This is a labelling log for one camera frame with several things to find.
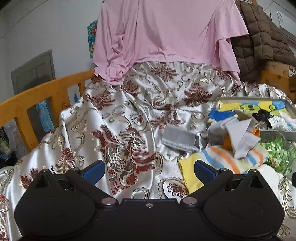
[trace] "wooden bed rail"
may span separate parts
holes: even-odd
[[[0,126],[9,120],[15,119],[20,135],[28,151],[38,145],[34,130],[31,126],[27,109],[49,98],[50,108],[54,116],[53,122],[59,126],[59,114],[63,106],[70,106],[67,88],[78,84],[80,96],[85,91],[85,82],[95,77],[94,70],[88,70],[63,78],[46,82],[42,85],[28,89],[2,103],[0,103]]]

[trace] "blue gripper pad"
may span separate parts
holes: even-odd
[[[206,184],[215,179],[218,176],[219,171],[203,161],[197,160],[194,163],[194,174],[203,184]]]
[[[95,185],[105,174],[105,163],[102,160],[98,160],[81,172],[85,180]]]

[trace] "bedspread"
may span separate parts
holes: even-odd
[[[136,64],[118,86],[94,79],[83,98],[61,112],[55,131],[14,167],[1,170],[0,240],[21,237],[13,212],[26,188],[44,168],[62,174],[102,159],[106,171],[96,186],[119,201],[180,201],[188,191],[177,159],[188,153],[162,145],[163,130],[168,124],[176,125],[202,137],[205,120],[219,96],[287,98],[273,87],[247,83],[238,86],[227,72],[185,62]],[[278,197],[286,211],[280,235],[296,238],[290,229],[296,224],[296,197],[292,197],[296,189],[287,178],[280,190]]]

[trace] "striped towel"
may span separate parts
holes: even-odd
[[[178,160],[184,183],[189,194],[203,186],[203,183],[194,174],[194,163],[202,160],[215,169],[227,168],[234,174],[246,174],[250,169],[256,169],[267,161],[269,157],[266,149],[259,144],[251,149],[245,158],[234,159],[233,152],[223,149],[221,146],[211,146],[200,153],[193,153],[186,159]]]

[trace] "gray pouch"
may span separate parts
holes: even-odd
[[[186,152],[199,151],[197,147],[199,146],[199,137],[188,130],[173,125],[166,126],[161,143]]]

